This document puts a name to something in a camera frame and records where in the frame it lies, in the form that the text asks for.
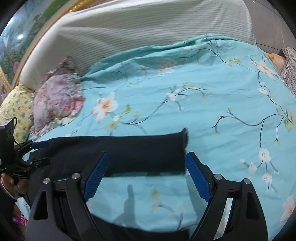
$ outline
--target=striped cushion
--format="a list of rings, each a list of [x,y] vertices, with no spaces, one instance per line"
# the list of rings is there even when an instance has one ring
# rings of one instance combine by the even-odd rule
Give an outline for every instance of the striped cushion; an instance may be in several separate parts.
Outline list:
[[[289,90],[296,97],[296,50],[294,48],[285,47],[283,48],[283,53],[287,61],[281,71],[281,77]]]

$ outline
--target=painting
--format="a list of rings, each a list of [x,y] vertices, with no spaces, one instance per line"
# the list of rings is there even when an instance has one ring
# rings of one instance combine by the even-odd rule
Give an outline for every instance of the painting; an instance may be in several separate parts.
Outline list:
[[[6,89],[12,89],[15,73],[34,37],[67,1],[28,0],[9,21],[0,35],[0,77]]]

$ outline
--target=blue gripper pad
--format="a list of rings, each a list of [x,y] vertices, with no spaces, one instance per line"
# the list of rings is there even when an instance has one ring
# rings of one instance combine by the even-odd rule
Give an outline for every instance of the blue gripper pad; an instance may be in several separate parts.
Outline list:
[[[98,162],[89,178],[85,182],[85,189],[83,194],[83,199],[87,202],[90,198],[93,198],[96,190],[98,189],[100,182],[105,175],[105,172],[109,165],[109,156],[107,153],[104,153],[101,160]]]
[[[200,197],[205,199],[206,202],[210,202],[212,200],[212,195],[210,194],[209,183],[190,153],[186,155],[185,165]]]

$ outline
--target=bedsheet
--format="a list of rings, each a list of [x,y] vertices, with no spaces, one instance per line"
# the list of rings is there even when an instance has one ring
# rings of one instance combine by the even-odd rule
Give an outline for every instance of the bedsheet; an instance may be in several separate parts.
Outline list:
[[[187,150],[213,173],[251,179],[270,240],[285,224],[295,207],[296,101],[259,48],[201,35],[110,56],[83,79],[86,102],[79,116],[40,141],[186,127]],[[188,174],[164,174],[103,178],[88,207],[118,225],[175,231],[195,227],[205,203]]]

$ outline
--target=black clamp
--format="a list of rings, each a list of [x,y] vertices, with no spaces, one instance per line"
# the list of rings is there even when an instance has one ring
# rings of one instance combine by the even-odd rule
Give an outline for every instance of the black clamp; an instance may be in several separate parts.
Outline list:
[[[191,237],[191,241],[210,241],[219,227],[227,198],[232,199],[228,222],[222,237],[217,241],[267,241],[267,227],[261,204],[251,181],[228,181],[220,174],[213,174],[193,152],[186,155],[186,167],[207,209]]]

